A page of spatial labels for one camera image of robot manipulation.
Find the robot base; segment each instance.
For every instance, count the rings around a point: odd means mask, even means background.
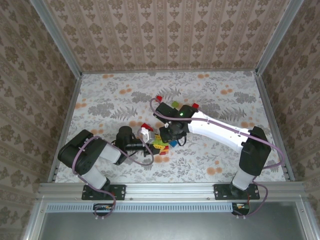
[[[109,193],[113,194],[117,201],[125,200],[126,185],[111,184],[108,186],[107,191]],[[88,185],[84,185],[81,199],[82,200],[112,200],[112,197],[105,194],[105,193],[95,191],[91,187],[89,187]]]
[[[251,183],[245,191],[238,189],[236,194],[230,188],[230,184],[222,183],[213,185],[215,200],[248,200],[248,194],[250,200],[259,200],[260,194],[258,186]]]

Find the wall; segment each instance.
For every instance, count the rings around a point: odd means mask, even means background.
[[[296,180],[320,221],[320,1],[303,2],[262,78]]]
[[[20,239],[75,78],[28,0],[0,1],[0,239]]]
[[[255,68],[289,0],[45,0],[82,71]]]

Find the green block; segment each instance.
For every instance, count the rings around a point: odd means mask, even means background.
[[[169,146],[169,143],[164,143],[164,142],[161,141],[161,140],[154,140],[154,141],[152,142],[152,144],[160,145],[160,146]]]
[[[179,103],[178,103],[177,101],[174,101],[174,102],[171,104],[171,107],[177,108],[177,107],[179,107]]]

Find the table surface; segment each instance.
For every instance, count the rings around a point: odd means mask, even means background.
[[[157,133],[163,124],[149,107],[149,100],[156,95],[163,96],[169,105],[178,102],[178,108],[197,103],[205,114],[233,126],[261,127],[269,142],[274,142],[252,71],[84,74],[67,141],[87,129],[111,142],[121,126],[131,126],[136,133],[143,123]],[[143,163],[151,160],[140,153],[134,159]],[[129,159],[116,166],[101,158],[95,164],[113,183],[203,183],[230,182],[239,159],[238,153],[222,143],[189,133],[185,146],[156,155],[151,166]],[[266,165],[278,161],[272,150]],[[257,181],[285,181],[285,177],[282,168],[276,167],[263,170]],[[55,182],[81,181],[60,163]]]

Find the gray floor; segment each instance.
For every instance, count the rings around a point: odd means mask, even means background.
[[[48,213],[41,240],[304,240],[292,203],[267,203],[245,220],[231,213]]]

